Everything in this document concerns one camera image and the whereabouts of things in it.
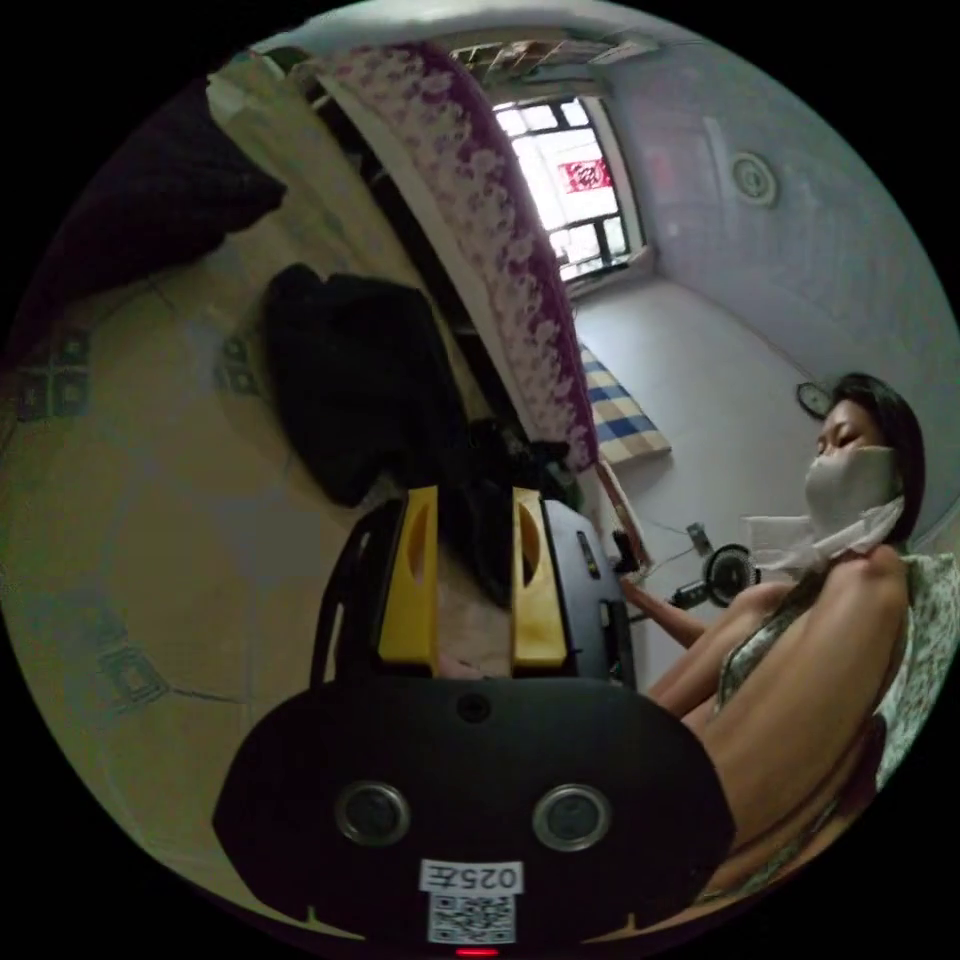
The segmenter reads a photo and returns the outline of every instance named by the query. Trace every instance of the woman's hair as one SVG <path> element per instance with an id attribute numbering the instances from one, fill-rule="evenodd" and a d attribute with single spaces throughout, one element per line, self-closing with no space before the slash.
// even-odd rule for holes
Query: woman's hair
<path id="1" fill-rule="evenodd" d="M 832 405 L 848 400 L 870 414 L 892 447 L 903 483 L 904 508 L 888 543 L 905 543 L 913 533 L 923 503 L 927 468 L 923 452 L 923 431 L 909 404 L 892 387 L 865 373 L 848 373 L 834 385 Z"/>

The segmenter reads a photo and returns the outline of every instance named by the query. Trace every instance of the sticker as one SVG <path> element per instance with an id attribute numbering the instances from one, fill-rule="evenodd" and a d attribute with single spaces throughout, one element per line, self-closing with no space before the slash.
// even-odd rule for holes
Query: sticker
<path id="1" fill-rule="evenodd" d="M 430 894 L 430 943 L 515 943 L 516 898 Z"/>
<path id="2" fill-rule="evenodd" d="M 523 864 L 421 860 L 420 889 L 450 896 L 515 897 L 523 893 Z"/>

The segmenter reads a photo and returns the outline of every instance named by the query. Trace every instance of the yellow bracket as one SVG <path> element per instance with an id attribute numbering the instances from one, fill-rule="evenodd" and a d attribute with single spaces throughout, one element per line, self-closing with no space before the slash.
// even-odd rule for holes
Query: yellow bracket
<path id="1" fill-rule="evenodd" d="M 426 666 L 437 676 L 437 488 L 407 495 L 380 630 L 385 663 Z"/>
<path id="2" fill-rule="evenodd" d="M 531 570 L 524 576 L 526 560 Z M 553 558 L 536 490 L 513 491 L 513 666 L 557 670 L 567 658 Z"/>

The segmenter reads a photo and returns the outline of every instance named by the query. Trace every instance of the checkered cloth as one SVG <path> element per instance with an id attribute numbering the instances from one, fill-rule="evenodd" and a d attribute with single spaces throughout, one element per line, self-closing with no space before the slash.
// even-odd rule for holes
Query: checkered cloth
<path id="1" fill-rule="evenodd" d="M 666 453 L 670 444 L 616 377 L 581 343 L 600 453 L 608 463 Z"/>

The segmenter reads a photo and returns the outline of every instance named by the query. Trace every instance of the dark pillow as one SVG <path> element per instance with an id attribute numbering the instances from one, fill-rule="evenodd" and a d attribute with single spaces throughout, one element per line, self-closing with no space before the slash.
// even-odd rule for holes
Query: dark pillow
<path id="1" fill-rule="evenodd" d="M 220 130 L 206 86 L 168 101 L 91 180 L 34 274 L 12 353 L 71 301 L 196 260 L 280 206 L 286 187 Z"/>

